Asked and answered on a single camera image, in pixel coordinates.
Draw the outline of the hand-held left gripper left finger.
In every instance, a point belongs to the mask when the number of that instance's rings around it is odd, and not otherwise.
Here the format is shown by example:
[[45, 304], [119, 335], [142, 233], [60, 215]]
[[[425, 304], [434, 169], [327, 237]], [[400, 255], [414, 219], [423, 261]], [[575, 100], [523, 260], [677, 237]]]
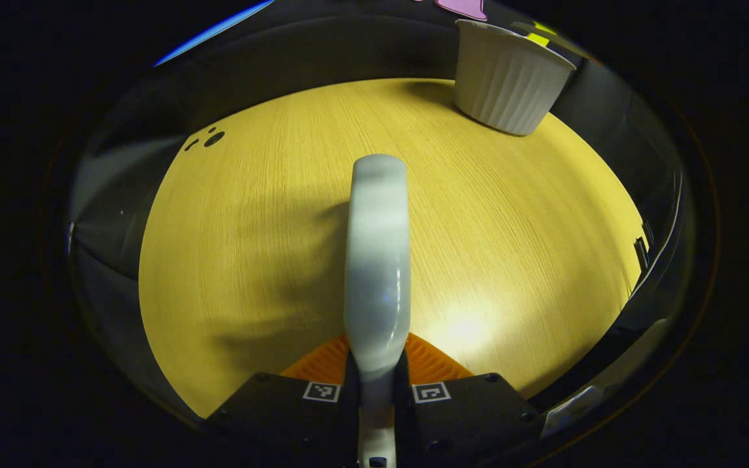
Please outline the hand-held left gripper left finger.
[[347, 338], [280, 374], [258, 371], [205, 420], [259, 465], [357, 465], [359, 375]]

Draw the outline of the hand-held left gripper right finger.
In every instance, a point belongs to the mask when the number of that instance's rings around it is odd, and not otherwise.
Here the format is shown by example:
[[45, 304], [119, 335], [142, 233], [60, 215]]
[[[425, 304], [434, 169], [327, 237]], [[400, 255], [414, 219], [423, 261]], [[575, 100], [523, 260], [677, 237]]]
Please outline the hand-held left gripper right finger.
[[393, 380], [398, 465], [488, 465], [541, 436], [541, 414], [499, 373], [475, 374], [409, 334]]

